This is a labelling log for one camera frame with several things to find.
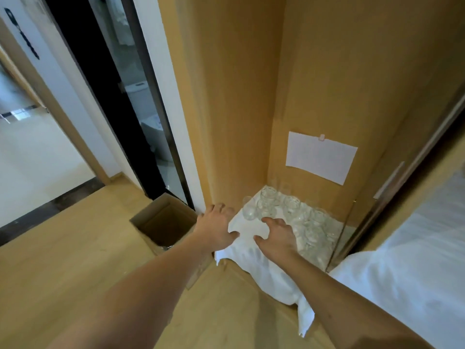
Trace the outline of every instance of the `white paper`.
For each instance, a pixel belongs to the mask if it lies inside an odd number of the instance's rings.
[[[380,187],[380,189],[375,193],[375,196],[373,196],[374,199],[379,199],[381,194],[386,190],[386,188],[391,184],[392,180],[396,177],[397,173],[399,172],[400,168],[404,166],[404,161],[401,161],[400,164],[395,168],[395,170],[392,172],[392,174],[387,178],[387,180],[384,182],[384,184]]]
[[[286,165],[343,185],[356,152],[344,143],[289,132]]]

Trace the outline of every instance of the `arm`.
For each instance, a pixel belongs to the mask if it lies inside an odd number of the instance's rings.
[[[234,216],[224,204],[197,218],[194,232],[113,286],[94,311],[74,323],[49,349],[152,349],[184,287],[202,260],[239,236],[228,233]]]
[[[431,348],[386,311],[301,257],[284,220],[262,220],[270,234],[268,239],[255,235],[255,242],[297,284],[337,348]]]

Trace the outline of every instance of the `black door frame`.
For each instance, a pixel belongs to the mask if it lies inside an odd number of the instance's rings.
[[[43,0],[57,29],[81,70],[102,113],[107,119],[145,194],[155,199],[167,192],[128,94],[121,90],[121,78],[108,50],[88,0]],[[150,93],[170,148],[189,207],[194,208],[161,98],[155,72],[132,0],[121,0],[140,57]]]

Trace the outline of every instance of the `light wood flooring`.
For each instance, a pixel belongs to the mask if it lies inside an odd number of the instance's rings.
[[[153,257],[129,219],[150,200],[125,178],[0,247],[0,348],[44,348],[109,287]],[[333,348],[319,323],[305,338],[294,309],[233,262],[212,263],[185,291],[156,349]]]

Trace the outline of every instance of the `person's right arm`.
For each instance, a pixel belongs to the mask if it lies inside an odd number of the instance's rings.
[[[256,235],[255,242],[297,284],[336,348],[431,348],[386,311],[300,256],[292,228],[284,220],[262,221],[270,234],[268,239]]]

